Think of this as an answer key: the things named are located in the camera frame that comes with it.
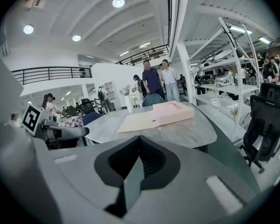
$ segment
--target fluorescent light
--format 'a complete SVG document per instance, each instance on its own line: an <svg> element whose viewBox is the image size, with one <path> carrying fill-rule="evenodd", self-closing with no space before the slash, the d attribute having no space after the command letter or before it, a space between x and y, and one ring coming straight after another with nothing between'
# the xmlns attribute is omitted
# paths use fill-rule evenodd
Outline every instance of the fluorescent light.
<svg viewBox="0 0 280 224"><path fill-rule="evenodd" d="M141 46L139 46L140 48L141 47L145 47L145 46L147 46L147 45L149 45L150 44L150 42L148 42L148 43L145 43L145 44L143 44L143 45L141 45Z"/></svg>
<svg viewBox="0 0 280 224"><path fill-rule="evenodd" d="M25 34L29 35L29 34L33 33L34 28L31 25L27 25L27 26L24 27L23 31L24 31Z"/></svg>
<svg viewBox="0 0 280 224"><path fill-rule="evenodd" d="M268 41L266 38L263 38L263 37L260 37L259 40L264 42L265 44L270 44L271 43L270 41Z"/></svg>
<svg viewBox="0 0 280 224"><path fill-rule="evenodd" d="M113 7L119 8L125 4L124 0L113 0L112 5Z"/></svg>
<svg viewBox="0 0 280 224"><path fill-rule="evenodd" d="M126 51L126 52L122 53L120 56L123 56L123 55L125 55L127 53L129 53L129 51Z"/></svg>
<svg viewBox="0 0 280 224"><path fill-rule="evenodd" d="M81 40L81 36L80 35L74 35L72 39L73 39L74 42L78 42L78 41Z"/></svg>
<svg viewBox="0 0 280 224"><path fill-rule="evenodd" d="M231 27L230 30L240 32L240 33L245 33L244 29L237 28L237 27Z"/></svg>

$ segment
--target shelf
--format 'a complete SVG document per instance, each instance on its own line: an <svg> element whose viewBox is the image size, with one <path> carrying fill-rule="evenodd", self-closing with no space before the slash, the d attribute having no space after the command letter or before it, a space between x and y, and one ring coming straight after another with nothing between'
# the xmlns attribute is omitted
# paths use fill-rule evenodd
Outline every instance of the shelf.
<svg viewBox="0 0 280 224"><path fill-rule="evenodd" d="M219 110L229 118L231 118L234 121L234 117L232 114L230 114L230 110L233 108L238 108L239 102L234 101L230 98L220 98L218 95L213 95L213 94L202 94L202 95L196 95L196 99L202 101L203 103L210 105L214 107L215 109ZM240 125L244 121L246 115L251 112L251 107L242 104L242 112L241 116L239 119Z"/></svg>
<svg viewBox="0 0 280 224"><path fill-rule="evenodd" d="M210 105L200 105L197 107L202 111L211 121L213 121L219 129L231 140L234 134L235 122L234 120L222 115L222 113ZM242 140L246 130L240 126L237 126L235 130L235 136L232 142Z"/></svg>
<svg viewBox="0 0 280 224"><path fill-rule="evenodd" d="M216 67L224 67L224 66L228 66L232 63L234 63L234 65L236 65L235 60L236 60L236 58L230 58L230 59L222 60L220 62L213 63L211 65L203 67L200 71L211 70L211 69L214 69ZM239 58L239 61L241 63L249 63L250 62L248 58L243 58L243 57Z"/></svg>
<svg viewBox="0 0 280 224"><path fill-rule="evenodd" d="M236 95L241 94L241 90L236 89L236 86L234 84L227 85L227 86L221 86L221 87L216 87L215 84L203 84L200 87L206 88L206 89L212 89L212 90L216 90L216 91L224 91L224 92L236 94ZM255 85L248 85L248 84L243 85L243 94L249 93L252 91L256 91L256 90L258 90L258 87Z"/></svg>

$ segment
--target round table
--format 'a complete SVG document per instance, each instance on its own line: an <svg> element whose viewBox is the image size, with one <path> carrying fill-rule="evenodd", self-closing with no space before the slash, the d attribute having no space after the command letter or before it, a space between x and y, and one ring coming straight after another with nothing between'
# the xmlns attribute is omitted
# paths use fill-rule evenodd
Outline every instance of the round table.
<svg viewBox="0 0 280 224"><path fill-rule="evenodd" d="M167 140L190 148L201 147L215 142L217 134L205 115L188 102L182 103L194 108L195 115L193 118L152 129L117 133L127 115L147 112L152 110L153 107L134 108L132 113L129 113L128 110L113 111L85 125L90 130L86 138L98 143L105 143L121 138L131 138L135 135L145 135L153 139Z"/></svg>

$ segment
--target table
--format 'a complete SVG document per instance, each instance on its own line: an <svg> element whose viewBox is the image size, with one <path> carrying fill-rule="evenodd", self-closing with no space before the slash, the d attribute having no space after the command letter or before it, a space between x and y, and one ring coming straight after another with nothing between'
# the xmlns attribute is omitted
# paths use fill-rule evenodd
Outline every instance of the table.
<svg viewBox="0 0 280 224"><path fill-rule="evenodd" d="M131 138L135 135L145 135L153 139L166 140L190 148L201 147L215 142L217 134L203 113L188 102L182 103L194 108L194 118L147 130L117 133L126 116L131 113L128 110L114 111L85 125L90 131L86 138L98 143L105 143L122 138ZM147 112L152 109L152 106L134 108L132 114Z"/></svg>

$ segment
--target blue chair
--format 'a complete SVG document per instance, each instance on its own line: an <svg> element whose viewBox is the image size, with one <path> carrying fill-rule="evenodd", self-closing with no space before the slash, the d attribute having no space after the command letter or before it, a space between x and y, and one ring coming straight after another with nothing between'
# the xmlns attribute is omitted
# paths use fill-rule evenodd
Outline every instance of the blue chair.
<svg viewBox="0 0 280 224"><path fill-rule="evenodd" d="M92 121L98 119L99 117L102 117L103 115L96 113L96 112L91 112L90 114L86 114L85 116L82 117L82 123L83 125L87 125L91 123Z"/></svg>
<svg viewBox="0 0 280 224"><path fill-rule="evenodd" d="M150 94L145 96L142 106L152 106L159 103L164 103L162 97L159 94Z"/></svg>

